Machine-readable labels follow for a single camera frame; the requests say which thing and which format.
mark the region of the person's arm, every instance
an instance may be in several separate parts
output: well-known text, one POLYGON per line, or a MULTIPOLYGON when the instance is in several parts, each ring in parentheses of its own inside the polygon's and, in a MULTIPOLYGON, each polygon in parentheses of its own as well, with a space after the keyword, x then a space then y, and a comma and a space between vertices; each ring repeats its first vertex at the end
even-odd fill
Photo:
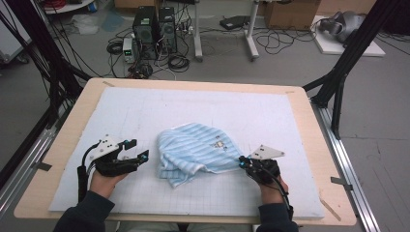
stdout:
MULTIPOLYGON (((285 191, 288 191, 287 184, 278 178, 285 191)), ((256 232, 297 232, 298 225, 289 218, 286 204, 283 197, 277 190, 276 184, 269 186, 259 185, 262 203, 259 207, 260 226, 256 232)))
POLYGON ((114 207, 108 198, 126 176, 104 177, 96 170, 84 199, 61 216, 53 231, 104 232, 104 221, 114 207))

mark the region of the hand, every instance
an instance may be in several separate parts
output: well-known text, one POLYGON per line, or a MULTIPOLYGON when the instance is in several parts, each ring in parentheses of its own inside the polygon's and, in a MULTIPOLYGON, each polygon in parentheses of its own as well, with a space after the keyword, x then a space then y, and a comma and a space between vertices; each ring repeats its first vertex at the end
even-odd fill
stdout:
POLYGON ((116 177, 105 177, 99 171, 95 170, 93 179, 91 180, 90 190, 108 199, 114 191, 115 185, 126 178, 127 175, 128 174, 116 177))
MULTIPOLYGON (((283 181, 283 179, 280 176, 278 176, 278 180, 280 181, 280 184, 283 186, 285 192, 288 192, 289 186, 283 181)), ((280 191, 278 190, 279 186, 275 182, 269 184, 268 186, 264 186, 261 184, 258 185, 260 187, 260 193, 263 204, 283 203, 283 197, 280 194, 280 191)))

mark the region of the wooden table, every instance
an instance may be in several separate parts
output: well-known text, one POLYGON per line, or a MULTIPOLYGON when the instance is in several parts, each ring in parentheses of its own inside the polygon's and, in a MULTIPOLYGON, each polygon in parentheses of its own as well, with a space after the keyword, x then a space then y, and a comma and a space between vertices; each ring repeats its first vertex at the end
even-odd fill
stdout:
MULTIPOLYGON (((44 163, 52 165, 49 171, 38 170, 15 208, 17 218, 59 218, 62 213, 50 212, 48 207, 58 188, 60 178, 70 155, 79 141, 90 116, 105 88, 135 87, 151 89, 177 89, 198 91, 248 92, 287 95, 295 121, 305 146, 311 172, 318 187, 325 217, 319 220, 297 220, 299 224, 353 225, 356 217, 341 185, 331 183, 339 177, 325 138, 301 87, 268 86, 230 83, 205 83, 161 80, 130 80, 93 78, 88 81, 63 128, 49 149, 44 163)), ((111 214, 113 220, 259 223, 258 217, 202 217, 172 215, 111 214)))

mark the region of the towel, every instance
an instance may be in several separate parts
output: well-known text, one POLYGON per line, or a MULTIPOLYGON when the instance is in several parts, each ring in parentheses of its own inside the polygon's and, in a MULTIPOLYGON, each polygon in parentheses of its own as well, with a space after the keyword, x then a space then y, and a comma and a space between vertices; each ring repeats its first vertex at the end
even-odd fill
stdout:
POLYGON ((222 130, 188 124, 159 135, 160 178, 174 188, 193 180, 198 171, 222 173, 239 169, 242 152, 222 130))

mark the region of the floor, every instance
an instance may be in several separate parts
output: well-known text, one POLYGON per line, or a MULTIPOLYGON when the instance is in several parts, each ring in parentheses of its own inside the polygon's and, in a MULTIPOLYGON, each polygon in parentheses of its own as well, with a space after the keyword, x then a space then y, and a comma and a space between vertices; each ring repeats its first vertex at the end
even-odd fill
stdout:
MULTIPOLYGON (((69 35, 73 48, 99 75, 110 77, 107 41, 132 25, 105 7, 93 14, 101 26, 96 35, 69 35)), ((62 15, 63 20, 71 14, 62 15)), ((218 26, 220 18, 201 20, 201 25, 218 26)), ((256 26, 263 27, 258 18, 256 26)), ((410 52, 410 43, 385 39, 410 52)), ((360 179, 366 198, 381 231, 410 231, 410 59, 392 46, 375 40, 386 52, 383 58, 362 57, 345 83, 340 121, 342 142, 360 179)), ((328 73, 338 55, 323 55, 314 42, 296 41, 279 54, 268 54, 258 45, 260 58, 249 60, 248 48, 241 34, 204 33, 204 59, 193 59, 193 42, 186 72, 156 72, 150 78, 179 81, 250 83, 264 85, 303 86, 328 73)), ((84 65, 83 69, 91 74, 84 65)), ((128 65, 122 58, 114 66, 118 76, 127 74, 128 65)), ((317 89, 308 92, 314 96, 317 89)), ((48 106, 47 94, 33 62, 22 65, 13 62, 0 70, 0 168, 13 155, 19 144, 34 127, 48 106)), ((1 231, 51 231, 55 220, 15 218, 13 210, 18 197, 0 218, 1 231)), ((107 223, 113 231, 114 223, 107 223)), ((301 231, 363 231, 360 223, 352 227, 305 226, 301 231)))

